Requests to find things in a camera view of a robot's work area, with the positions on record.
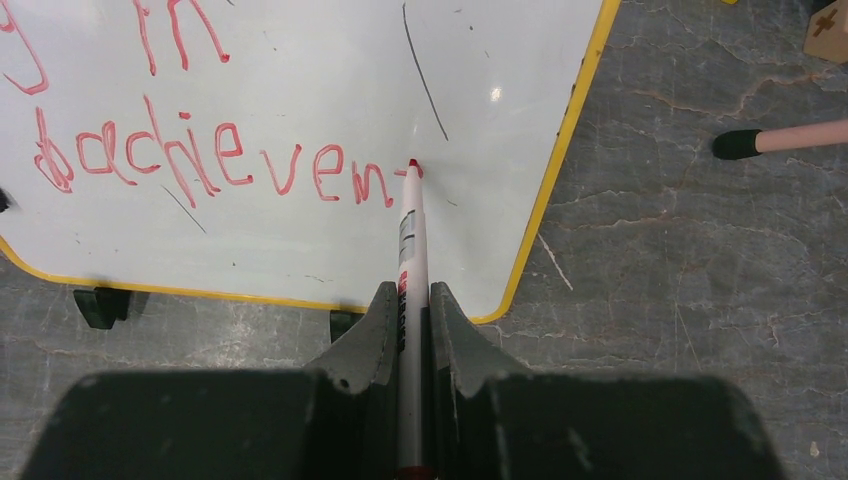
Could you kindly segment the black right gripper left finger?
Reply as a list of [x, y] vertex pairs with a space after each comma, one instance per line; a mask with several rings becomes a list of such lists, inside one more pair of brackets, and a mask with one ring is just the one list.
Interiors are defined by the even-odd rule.
[[26, 479], [391, 479], [396, 470], [392, 282], [298, 369], [124, 370], [80, 379]]

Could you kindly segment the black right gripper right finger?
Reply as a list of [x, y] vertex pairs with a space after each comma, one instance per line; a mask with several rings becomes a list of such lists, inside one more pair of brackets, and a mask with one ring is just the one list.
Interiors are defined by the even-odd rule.
[[552, 373], [483, 336], [431, 287], [443, 479], [782, 479], [751, 401], [710, 375]]

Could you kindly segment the red capped whiteboard marker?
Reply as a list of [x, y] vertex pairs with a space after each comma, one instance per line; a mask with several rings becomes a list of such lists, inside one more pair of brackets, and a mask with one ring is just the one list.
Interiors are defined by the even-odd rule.
[[429, 461], [427, 401], [424, 367], [425, 310], [429, 306], [426, 216], [423, 205], [423, 169], [408, 163], [403, 180], [398, 254], [398, 479], [433, 479]]

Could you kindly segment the white whiteboard orange frame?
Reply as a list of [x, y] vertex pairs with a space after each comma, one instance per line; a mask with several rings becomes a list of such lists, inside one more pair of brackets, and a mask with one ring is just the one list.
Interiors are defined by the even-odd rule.
[[514, 297], [615, 1], [5, 1], [2, 252], [56, 283], [363, 309]]

